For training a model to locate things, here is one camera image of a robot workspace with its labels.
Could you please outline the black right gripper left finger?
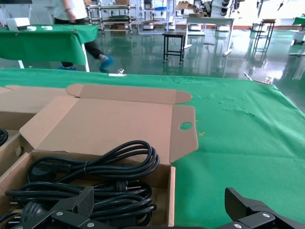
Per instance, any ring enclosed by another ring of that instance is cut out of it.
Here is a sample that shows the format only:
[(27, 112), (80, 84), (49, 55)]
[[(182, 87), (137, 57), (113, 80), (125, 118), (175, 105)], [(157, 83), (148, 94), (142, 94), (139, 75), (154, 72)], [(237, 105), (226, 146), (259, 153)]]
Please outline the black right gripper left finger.
[(93, 187), (79, 195), (61, 199), (49, 211), (20, 222), (14, 229), (103, 229), (105, 225), (90, 219), (93, 210)]

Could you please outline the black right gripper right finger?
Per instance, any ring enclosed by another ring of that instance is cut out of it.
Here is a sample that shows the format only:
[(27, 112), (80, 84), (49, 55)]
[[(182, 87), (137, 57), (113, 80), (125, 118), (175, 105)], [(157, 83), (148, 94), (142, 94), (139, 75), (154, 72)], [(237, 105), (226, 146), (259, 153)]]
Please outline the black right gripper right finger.
[(245, 198), (234, 188), (224, 192), (224, 206), (232, 222), (221, 229), (305, 229), (305, 225), (277, 214), (259, 200)]

